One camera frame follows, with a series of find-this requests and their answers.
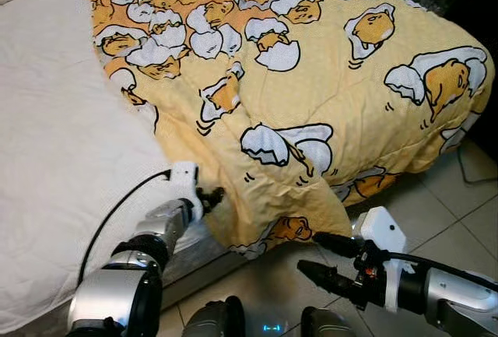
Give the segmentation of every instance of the blue led light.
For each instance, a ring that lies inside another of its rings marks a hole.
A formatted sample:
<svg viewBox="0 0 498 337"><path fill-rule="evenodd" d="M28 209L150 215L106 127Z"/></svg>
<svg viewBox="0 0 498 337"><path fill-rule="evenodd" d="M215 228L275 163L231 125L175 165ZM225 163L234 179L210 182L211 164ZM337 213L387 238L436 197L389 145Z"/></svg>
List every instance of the blue led light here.
<svg viewBox="0 0 498 337"><path fill-rule="evenodd" d="M269 325L263 325L263 331L264 332L267 332L267 331L277 331L277 332L280 332L280 325L276 325L275 327L270 327Z"/></svg>

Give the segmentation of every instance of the beige floor tile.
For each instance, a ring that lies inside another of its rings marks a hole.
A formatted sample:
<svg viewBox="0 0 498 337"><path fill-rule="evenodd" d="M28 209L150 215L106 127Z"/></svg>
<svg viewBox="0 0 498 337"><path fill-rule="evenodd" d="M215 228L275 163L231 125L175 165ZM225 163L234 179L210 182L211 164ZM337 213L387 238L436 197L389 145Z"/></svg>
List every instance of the beige floor tile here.
<svg viewBox="0 0 498 337"><path fill-rule="evenodd" d="M413 254L498 279L498 262L461 223L429 240Z"/></svg>
<svg viewBox="0 0 498 337"><path fill-rule="evenodd" d="M468 177L473 180L489 177L496 170L496 163L473 145L462 149L462 162ZM444 154L432 168L421 174L420 178L457 217L464 216L498 194L498 184L495 181L466 184L456 152Z"/></svg>
<svg viewBox="0 0 498 337"><path fill-rule="evenodd" d="M466 216L461 222L495 258L498 258L498 197Z"/></svg>
<svg viewBox="0 0 498 337"><path fill-rule="evenodd" d="M289 331L299 324L306 306L323 307L336 298L318 289L296 269L300 259L323 261L314 245L281 245L182 301L184 321L188 322L210 300L236 295L244 305L248 336L268 336L264 325L280 325L282 332Z"/></svg>
<svg viewBox="0 0 498 337"><path fill-rule="evenodd" d="M423 244L448 228L456 219L413 174L406 174L389 189L359 207L384 206L400 226L407 240L407 251Z"/></svg>
<svg viewBox="0 0 498 337"><path fill-rule="evenodd" d="M360 312L363 320L376 337L448 337L449 335L427 324L423 315L399 310L397 314L369 304Z"/></svg>
<svg viewBox="0 0 498 337"><path fill-rule="evenodd" d="M183 328L178 306L172 306L161 314L157 337L181 337Z"/></svg>

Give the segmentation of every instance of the floor tile grout line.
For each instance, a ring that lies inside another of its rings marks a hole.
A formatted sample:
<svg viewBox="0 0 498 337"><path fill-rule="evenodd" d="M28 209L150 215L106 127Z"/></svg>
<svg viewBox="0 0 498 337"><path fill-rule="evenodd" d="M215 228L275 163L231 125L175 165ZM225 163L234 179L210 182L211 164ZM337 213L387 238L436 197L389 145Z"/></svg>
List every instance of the floor tile grout line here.
<svg viewBox="0 0 498 337"><path fill-rule="evenodd" d="M372 337L375 337L374 332L372 331L372 329L370 329L370 326L368 325L368 323L366 322L366 320L363 318L363 316L361 315L361 313L358 311L358 309L355 309L355 311L358 314L359 318L362 320L362 322L365 324L366 329L368 329L368 332L370 332L370 334L372 335Z"/></svg>
<svg viewBox="0 0 498 337"><path fill-rule="evenodd" d="M428 238L427 240L425 240L424 242L422 242L421 244L415 246L412 250L409 251L409 253L412 253L414 252L415 250L417 250L418 248L420 248L421 246L427 244L429 241L431 241L433 238L436 238L437 236L439 236L440 234L446 232L448 229L450 229L452 226L454 226L455 224L457 223L461 223L463 226L465 226L465 224L463 224L462 220L464 218L466 218L467 216L471 215L473 212L475 212L477 209L480 209L481 207L483 207L486 203L488 203L489 201L491 201L492 199L494 199L496 196L498 195L494 195L493 197L487 199L486 201L484 201L481 205L477 206L475 209L473 209L472 211L470 212L467 212L465 215L463 215L461 218L457 218L453 223L451 223L449 226L447 226L446 228L444 228L443 230L441 230L440 232L436 233L435 235L433 235L432 237Z"/></svg>
<svg viewBox="0 0 498 337"><path fill-rule="evenodd" d="M323 306L322 308L328 308L330 307L332 304L334 304L335 302L337 302L338 300L342 299L342 297L337 297L336 299L334 299L331 303L329 304L326 304L325 306Z"/></svg>
<svg viewBox="0 0 498 337"><path fill-rule="evenodd" d="M285 332L283 335L280 335L279 337L285 337L285 335L289 332L292 332L294 329L298 328L301 325L301 323L294 325L291 329L289 329L287 332Z"/></svg>
<svg viewBox="0 0 498 337"><path fill-rule="evenodd" d="M180 319L181 319L181 324L184 326L185 328L185 321L184 321L184 315L181 314L181 309L180 309L180 304L178 303L177 304L177 310L178 310L178 314L180 314Z"/></svg>
<svg viewBox="0 0 498 337"><path fill-rule="evenodd" d="M480 239L476 235L474 235L474 232L472 232L471 229L468 228L463 221L461 222L461 225L464 226L464 228L471 234L472 237L474 237L477 240L477 242L481 244L482 247L484 247L484 250L486 250L489 253L489 255L491 255L491 257L493 257L495 260L498 261L498 258L495 257L495 255L480 241Z"/></svg>
<svg viewBox="0 0 498 337"><path fill-rule="evenodd" d="M457 223L459 223L458 220L455 220L452 224L450 224L449 226L447 226L446 228L444 228L440 232L438 232L435 235L433 235L432 237L428 238L426 241L422 242L421 244L415 246L412 250L409 251L409 254L413 253L418 248L422 247L423 245L427 244L429 241L431 241L434 238L438 237L440 234L446 232L447 230L449 230L452 226L456 225Z"/></svg>
<svg viewBox="0 0 498 337"><path fill-rule="evenodd" d="M489 199L486 199L483 203L481 203L479 206L477 206L475 209L472 209L471 211L465 213L461 218L458 218L458 221L460 220L463 220L464 218L466 218L467 216L471 215L473 212L475 212L476 210L479 210L480 208L482 208L486 203L488 203L489 201L493 200L495 197L498 197L498 194L495 194L493 197L489 198Z"/></svg>
<svg viewBox="0 0 498 337"><path fill-rule="evenodd" d="M418 177L418 179L419 179L419 181L420 181L420 184L422 184L422 185L423 185L423 187L424 187L425 189L427 189L427 191L429 191L429 193L430 193L430 194L431 194L431 195L432 195L432 196L433 196L433 197L434 197L434 198L435 198L435 199L436 199L436 200L437 200L437 201L438 201L441 205L443 205L443 207L444 207L444 208L445 208L445 209L446 209L446 210L447 210L447 211L448 211L448 212L449 212L449 213L450 213L450 214L451 214L451 215L452 215L455 219L458 219L458 216L456 216L456 215L455 215L455 213L454 213L453 211L451 211L451 209L450 209L448 206L446 206L446 204L445 204L445 203L444 203L444 202L443 202L443 201L442 201L442 200L441 200L441 199L437 196L437 194L436 194L436 193L434 193L434 192L432 191L432 189L431 189L431 188L429 188L429 187L426 185L426 183L424 183L424 182L423 182L423 179L422 179L422 178L421 178L418 174L417 174L416 176Z"/></svg>

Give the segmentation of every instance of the bed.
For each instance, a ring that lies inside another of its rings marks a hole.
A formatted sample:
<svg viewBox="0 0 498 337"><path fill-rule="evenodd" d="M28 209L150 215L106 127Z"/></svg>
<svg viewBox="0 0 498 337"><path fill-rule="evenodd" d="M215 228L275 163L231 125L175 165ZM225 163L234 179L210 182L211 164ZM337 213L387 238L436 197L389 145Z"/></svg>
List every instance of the bed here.
<svg viewBox="0 0 498 337"><path fill-rule="evenodd" d="M178 244L178 284L240 264L227 248L349 234L344 206L455 147L494 78L482 45L411 0L14 0L0 34L0 258L16 256L0 333L71 297L100 220L170 162L224 190ZM110 221L89 270L161 187Z"/></svg>

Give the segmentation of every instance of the black cable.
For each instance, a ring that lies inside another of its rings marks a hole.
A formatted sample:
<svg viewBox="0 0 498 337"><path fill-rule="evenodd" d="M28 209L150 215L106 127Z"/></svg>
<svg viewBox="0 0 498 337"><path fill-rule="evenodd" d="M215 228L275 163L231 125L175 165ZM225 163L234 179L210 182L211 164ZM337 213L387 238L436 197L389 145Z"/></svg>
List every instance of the black cable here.
<svg viewBox="0 0 498 337"><path fill-rule="evenodd" d="M82 281L83 281L83 276L85 275L85 267L86 263L88 262L88 257L90 256L90 252L92 251L92 247L95 244L96 239L99 237L100 232L103 229L103 226L106 225L107 221L113 216L113 214L121 207L121 205L133 194L135 193L138 189L140 189L143 185L147 184L149 181L152 179L155 179L158 176L164 175L168 177L170 170L164 170L161 172L158 172L157 174L151 175L147 177L145 180L141 181L139 184L134 186L132 190L130 190L122 199L119 200L119 202L114 205L114 207L109 211L109 213L106 215L106 217L102 220L100 223L99 227L95 231L95 234L92 237L92 240L90 241L88 248L86 249L85 256L83 257L83 261L79 267L79 274L78 274L78 285L79 286Z"/></svg>
<svg viewBox="0 0 498 337"><path fill-rule="evenodd" d="M465 280L472 281L473 283L476 283L480 286L484 286L485 288L491 289L493 292L498 292L498 283L492 283L489 280L486 280L482 277L473 275L465 271L461 271L460 269L454 269L453 267L450 267L449 265L444 265L443 263L403 253L388 252L388 257L390 259L401 259L402 261L414 262L420 265L426 265L427 267L434 267L435 269L440 269L441 271L450 273L451 275L455 275Z"/></svg>
<svg viewBox="0 0 498 337"><path fill-rule="evenodd" d="M457 149L457 158L458 158L458 163L460 164L460 169L461 169L461 175L463 176L464 178L464 182L466 184L470 184L470 185L473 185L473 184L481 184L481 183L485 183L487 181L495 181L495 180L498 180L498 177L488 177L486 179L481 179L481 180L469 180L467 178L467 175L465 174L465 168L464 168L464 163L463 161L461 160L461 146L458 147Z"/></svg>

